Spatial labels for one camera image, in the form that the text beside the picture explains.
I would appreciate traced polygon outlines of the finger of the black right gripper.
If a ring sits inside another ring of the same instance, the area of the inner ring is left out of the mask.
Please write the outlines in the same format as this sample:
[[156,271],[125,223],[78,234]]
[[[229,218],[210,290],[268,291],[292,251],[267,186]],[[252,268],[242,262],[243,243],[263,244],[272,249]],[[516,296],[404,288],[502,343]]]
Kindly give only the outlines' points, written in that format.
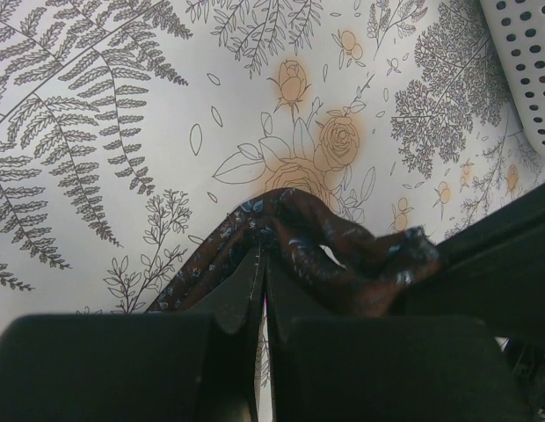
[[445,268],[400,295],[397,314],[473,317],[496,337],[545,348],[545,183],[438,250]]

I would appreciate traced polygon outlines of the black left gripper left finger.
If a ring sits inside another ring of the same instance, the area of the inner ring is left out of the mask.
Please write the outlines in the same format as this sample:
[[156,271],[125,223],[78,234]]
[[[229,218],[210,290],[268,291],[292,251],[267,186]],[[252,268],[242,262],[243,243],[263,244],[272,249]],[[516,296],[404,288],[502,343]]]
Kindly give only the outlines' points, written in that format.
[[0,336],[0,421],[254,421],[265,257],[178,313],[33,315]]

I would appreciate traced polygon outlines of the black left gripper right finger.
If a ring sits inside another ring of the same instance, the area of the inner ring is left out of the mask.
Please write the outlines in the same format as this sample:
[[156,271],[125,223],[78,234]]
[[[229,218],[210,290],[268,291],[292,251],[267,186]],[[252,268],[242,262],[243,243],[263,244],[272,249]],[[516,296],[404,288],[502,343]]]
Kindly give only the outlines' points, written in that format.
[[278,421],[530,421],[534,411],[484,321],[330,314],[280,265],[267,274]]

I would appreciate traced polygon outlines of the brown blue floral tie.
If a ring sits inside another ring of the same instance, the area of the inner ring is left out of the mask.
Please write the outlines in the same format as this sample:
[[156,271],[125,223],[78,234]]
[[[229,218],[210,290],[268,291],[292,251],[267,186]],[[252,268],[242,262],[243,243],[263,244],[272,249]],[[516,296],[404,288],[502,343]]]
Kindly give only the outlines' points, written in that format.
[[422,227],[375,236],[296,188],[278,188],[231,212],[148,306],[184,311],[209,295],[254,247],[280,259],[325,308],[348,317],[382,317],[406,289],[443,266]]

